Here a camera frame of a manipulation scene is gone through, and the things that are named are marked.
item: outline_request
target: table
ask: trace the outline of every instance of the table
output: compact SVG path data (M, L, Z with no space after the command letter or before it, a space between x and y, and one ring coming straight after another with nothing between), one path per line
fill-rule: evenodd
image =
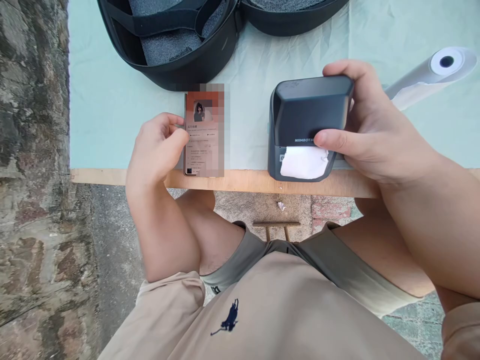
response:
M353 170L334 170L320 183L270 178L270 94L280 81L321 76L326 64L341 58L372 63L386 87L443 47L464 46L480 54L480 2L441 0L434 7L417 0L350 1L324 25L290 38L268 36L247 24L232 59L212 81L226 84L230 98L225 177L190 178L177 169L166 185L377 197L375 184ZM141 124L164 111L183 115L184 95L159 88L121 60L96 0L69 1L68 15L72 181L122 185ZM405 113L435 149L480 178L478 94L480 67Z

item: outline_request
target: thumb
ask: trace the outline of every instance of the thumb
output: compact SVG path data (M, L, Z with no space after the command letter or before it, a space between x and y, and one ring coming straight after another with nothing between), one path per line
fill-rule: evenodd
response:
M355 158L369 148L367 136L345 130L326 129L319 131L313 142L320 148Z
M189 142L190 135L188 132L183 130L182 128L176 127L176 130L165 139L165 144L177 152L181 152L184 146Z

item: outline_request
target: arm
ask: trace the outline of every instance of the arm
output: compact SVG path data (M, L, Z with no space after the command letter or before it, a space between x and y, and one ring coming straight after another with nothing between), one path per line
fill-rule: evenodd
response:
M355 81L347 130L322 130L315 144L345 154L376 180L411 254L445 309L480 299L480 182L441 156L382 90L371 65L341 60L325 76Z
M128 165L126 195L148 282L199 271L197 240L163 180L189 140L184 120L162 113L142 125Z
M401 187L381 184L380 190L408 249L449 311L480 299L480 182L443 156L435 162L418 180Z

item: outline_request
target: leg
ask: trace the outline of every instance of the leg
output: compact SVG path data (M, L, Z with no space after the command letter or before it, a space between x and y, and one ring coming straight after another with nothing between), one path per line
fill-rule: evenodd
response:
M214 272L235 252L245 230L214 212L211 190L188 190L176 202L200 247L200 275Z
M415 297L434 290L417 265L382 200L355 199L364 215L332 232L384 278Z

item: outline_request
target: black carrying case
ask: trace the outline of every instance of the black carrying case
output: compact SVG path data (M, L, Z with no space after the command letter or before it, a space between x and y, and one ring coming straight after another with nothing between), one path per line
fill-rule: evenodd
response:
M349 0L323 0L305 9L273 12L250 0L183 0L178 5L145 16L133 16L129 0L97 0L110 40L121 58L158 86L170 91L198 90L228 63L246 20L272 36L308 32L335 15ZM226 6L206 38L202 30L222 1ZM141 38L188 29L201 45L169 62L147 65Z

